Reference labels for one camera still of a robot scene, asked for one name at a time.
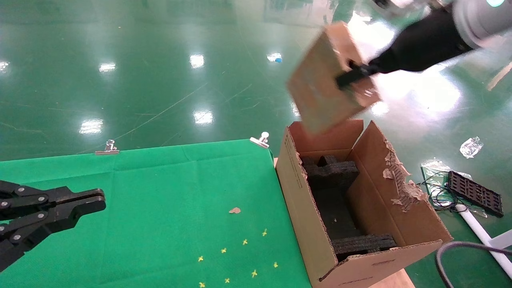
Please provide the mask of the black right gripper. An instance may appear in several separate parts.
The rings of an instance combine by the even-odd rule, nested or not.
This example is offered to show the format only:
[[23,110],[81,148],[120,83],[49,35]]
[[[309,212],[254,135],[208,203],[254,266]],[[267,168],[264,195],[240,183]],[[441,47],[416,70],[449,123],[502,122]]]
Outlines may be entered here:
[[338,89],[376,73],[421,72],[472,51],[473,48],[462,39],[456,28],[453,11],[453,5],[447,5],[410,24],[369,64],[348,60],[350,70],[335,79]]

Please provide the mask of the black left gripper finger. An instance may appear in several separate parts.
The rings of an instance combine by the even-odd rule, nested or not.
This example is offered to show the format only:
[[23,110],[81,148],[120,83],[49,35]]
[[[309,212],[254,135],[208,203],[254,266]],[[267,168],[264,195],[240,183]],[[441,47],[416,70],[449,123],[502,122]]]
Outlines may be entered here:
[[67,186],[40,190],[17,183],[1,181],[1,220],[13,220],[39,211],[78,208],[83,215],[106,209],[106,198],[100,188],[72,192]]
[[74,228],[80,217],[106,208],[104,198],[79,199],[59,204],[47,211],[1,223],[0,270],[14,264],[51,234]]

